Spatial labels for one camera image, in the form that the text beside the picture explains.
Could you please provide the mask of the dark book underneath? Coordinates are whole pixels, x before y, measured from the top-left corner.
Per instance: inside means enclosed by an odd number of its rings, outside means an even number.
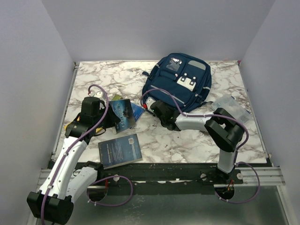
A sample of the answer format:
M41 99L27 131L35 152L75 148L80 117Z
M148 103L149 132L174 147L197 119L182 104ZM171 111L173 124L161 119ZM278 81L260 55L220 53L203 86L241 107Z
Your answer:
M135 163L143 159L137 134L98 144L100 163L104 169Z

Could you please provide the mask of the Wuthering Heights dark book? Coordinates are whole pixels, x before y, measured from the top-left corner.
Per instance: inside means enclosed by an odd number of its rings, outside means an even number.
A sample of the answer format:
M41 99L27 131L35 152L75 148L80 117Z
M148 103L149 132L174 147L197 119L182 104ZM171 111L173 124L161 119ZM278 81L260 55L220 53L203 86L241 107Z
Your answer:
M120 119L120 122L112 128L112 132L114 134L118 134L136 125L133 109L129 99L110 101L110 106L112 107L115 115Z

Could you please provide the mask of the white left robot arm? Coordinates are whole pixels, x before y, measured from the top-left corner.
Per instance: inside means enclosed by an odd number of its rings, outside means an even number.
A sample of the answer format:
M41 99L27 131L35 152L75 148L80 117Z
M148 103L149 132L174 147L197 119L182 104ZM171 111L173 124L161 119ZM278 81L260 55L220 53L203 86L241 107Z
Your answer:
M72 215L74 203L87 186L103 182L103 166L92 162L76 178L71 177L97 129L111 128L119 121L108 100L84 98L81 111L66 127L63 146L51 172L39 190L30 192L27 197L27 204L35 218L42 222L66 224Z

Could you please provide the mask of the navy blue student backpack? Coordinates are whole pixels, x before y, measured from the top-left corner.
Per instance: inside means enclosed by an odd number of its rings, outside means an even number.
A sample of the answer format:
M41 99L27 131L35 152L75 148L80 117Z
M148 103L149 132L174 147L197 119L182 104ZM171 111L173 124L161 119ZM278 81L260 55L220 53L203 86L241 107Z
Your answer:
M142 88L142 103L161 100L188 113L206 103L212 76L208 63L184 53L163 57L151 70Z

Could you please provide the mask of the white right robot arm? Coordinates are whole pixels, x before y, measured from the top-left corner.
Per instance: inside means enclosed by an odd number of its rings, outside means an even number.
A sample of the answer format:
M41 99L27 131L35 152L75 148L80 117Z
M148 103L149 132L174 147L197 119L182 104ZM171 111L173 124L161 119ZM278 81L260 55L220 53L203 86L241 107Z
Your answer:
M151 104L149 110L168 130L207 132L220 149L215 173L217 181L225 184L233 178L232 170L235 168L237 145L244 134L248 137L248 132L245 126L225 109L218 108L209 115L183 114L159 100Z

